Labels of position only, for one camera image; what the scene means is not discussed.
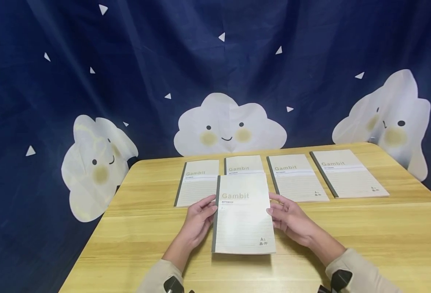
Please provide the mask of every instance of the finger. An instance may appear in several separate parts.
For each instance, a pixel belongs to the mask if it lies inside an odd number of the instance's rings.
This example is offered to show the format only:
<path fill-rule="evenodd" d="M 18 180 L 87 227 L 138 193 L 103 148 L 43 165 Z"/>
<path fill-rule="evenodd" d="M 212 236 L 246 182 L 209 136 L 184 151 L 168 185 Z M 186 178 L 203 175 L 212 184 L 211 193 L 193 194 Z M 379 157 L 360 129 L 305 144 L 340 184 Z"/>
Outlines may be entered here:
<path fill-rule="evenodd" d="M 212 216 L 216 212 L 217 208 L 218 208 L 217 206 L 211 206 L 211 207 L 203 210 L 200 213 L 200 215 L 205 220 L 205 219 L 209 218 L 210 216 Z"/>
<path fill-rule="evenodd" d="M 206 207 L 204 207 L 204 210 L 207 209 L 207 208 L 209 208 L 209 207 L 215 206 L 215 205 L 216 205 L 216 202 L 215 201 L 211 201 L 210 203 L 207 204 Z"/>
<path fill-rule="evenodd" d="M 291 203 L 293 203 L 293 201 L 289 200 L 288 198 L 285 198 L 282 195 L 276 194 L 274 192 L 269 192 L 269 198 L 279 201 L 279 203 L 282 203 L 287 208 L 290 206 Z"/>
<path fill-rule="evenodd" d="M 284 210 L 284 206 L 278 203 L 271 203 L 271 208 L 277 210 Z"/>
<path fill-rule="evenodd" d="M 202 200 L 198 201 L 197 203 L 193 204 L 193 206 L 196 206 L 200 209 L 202 209 L 203 207 L 207 206 L 207 204 L 209 204 L 211 201 L 216 199 L 216 195 L 209 195 L 206 198 L 203 198 Z"/>
<path fill-rule="evenodd" d="M 273 226 L 276 229 L 280 229 L 281 228 L 281 223 L 279 221 L 273 221 Z"/>
<path fill-rule="evenodd" d="M 287 222 L 287 216 L 289 216 L 288 213 L 284 212 L 283 210 L 277 210 L 277 209 L 266 209 L 266 212 L 273 218 Z"/>

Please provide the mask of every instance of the white triangle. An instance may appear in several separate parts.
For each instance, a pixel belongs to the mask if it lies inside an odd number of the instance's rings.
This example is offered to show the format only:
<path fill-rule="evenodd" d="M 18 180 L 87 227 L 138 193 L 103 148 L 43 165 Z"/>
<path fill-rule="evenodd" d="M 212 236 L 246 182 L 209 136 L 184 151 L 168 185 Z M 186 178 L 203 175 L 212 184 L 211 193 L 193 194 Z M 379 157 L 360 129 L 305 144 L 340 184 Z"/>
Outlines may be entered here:
<path fill-rule="evenodd" d="M 29 146 L 27 154 L 25 154 L 25 157 L 28 157 L 29 155 L 34 155 L 34 154 L 36 154 L 35 150 L 33 149 L 32 146 Z"/>
<path fill-rule="evenodd" d="M 359 75 L 356 75 L 355 78 L 362 79 L 364 77 L 365 72 L 362 72 Z"/>
<path fill-rule="evenodd" d="M 108 7 L 104 6 L 102 4 L 98 4 L 98 7 L 100 8 L 100 12 L 102 13 L 102 15 L 104 15 L 105 12 L 107 12 L 107 10 L 108 10 Z"/>

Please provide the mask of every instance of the fabric backdrop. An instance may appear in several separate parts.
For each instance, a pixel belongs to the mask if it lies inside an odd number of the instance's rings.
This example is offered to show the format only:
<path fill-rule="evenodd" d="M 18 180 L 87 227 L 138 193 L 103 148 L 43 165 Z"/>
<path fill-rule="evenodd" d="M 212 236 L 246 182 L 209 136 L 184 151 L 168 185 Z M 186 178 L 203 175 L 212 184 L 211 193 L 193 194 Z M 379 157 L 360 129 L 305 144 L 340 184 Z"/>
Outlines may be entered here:
<path fill-rule="evenodd" d="M 58 291 L 136 160 L 353 141 L 431 189 L 431 0 L 0 0 L 0 292 Z"/>

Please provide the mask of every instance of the white cloud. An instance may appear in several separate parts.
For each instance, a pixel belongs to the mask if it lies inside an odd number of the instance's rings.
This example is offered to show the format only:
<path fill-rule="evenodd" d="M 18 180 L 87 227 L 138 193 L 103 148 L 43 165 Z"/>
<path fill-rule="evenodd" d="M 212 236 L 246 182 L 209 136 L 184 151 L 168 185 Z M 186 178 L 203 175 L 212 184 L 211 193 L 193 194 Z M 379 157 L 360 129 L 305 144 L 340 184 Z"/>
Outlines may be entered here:
<path fill-rule="evenodd" d="M 105 212 L 128 172 L 127 160 L 137 155 L 135 144 L 113 122 L 93 121 L 87 115 L 76 118 L 74 144 L 61 166 L 76 219 L 90 222 Z"/>
<path fill-rule="evenodd" d="M 364 96 L 333 130 L 335 144 L 378 144 L 420 181 L 427 177 L 422 139 L 429 124 L 430 102 L 418 98 L 412 72 L 403 69 Z"/>
<path fill-rule="evenodd" d="M 208 95 L 200 107 L 182 114 L 178 127 L 173 142 L 183 156 L 280 149 L 287 140 L 285 129 L 268 119 L 261 105 L 239 106 L 222 93 Z"/>

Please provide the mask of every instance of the wrist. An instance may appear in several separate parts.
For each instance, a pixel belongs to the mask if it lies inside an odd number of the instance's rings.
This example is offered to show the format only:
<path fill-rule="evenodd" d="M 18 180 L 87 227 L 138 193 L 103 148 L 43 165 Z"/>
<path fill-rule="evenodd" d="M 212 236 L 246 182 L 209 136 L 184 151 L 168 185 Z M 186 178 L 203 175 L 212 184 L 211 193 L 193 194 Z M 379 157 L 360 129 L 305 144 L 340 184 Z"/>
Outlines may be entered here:
<path fill-rule="evenodd" d="M 183 273 L 192 250 L 193 248 L 188 244 L 188 241 L 181 235 L 177 235 L 163 254 L 162 259 L 173 263 Z"/>
<path fill-rule="evenodd" d="M 346 251 L 346 248 L 338 240 L 320 227 L 312 234 L 308 248 L 324 266 L 328 266 Z"/>
<path fill-rule="evenodd" d="M 182 252 L 190 253 L 194 249 L 192 241 L 188 237 L 185 237 L 184 234 L 181 234 L 181 232 L 176 235 L 172 244 L 179 247 Z"/>

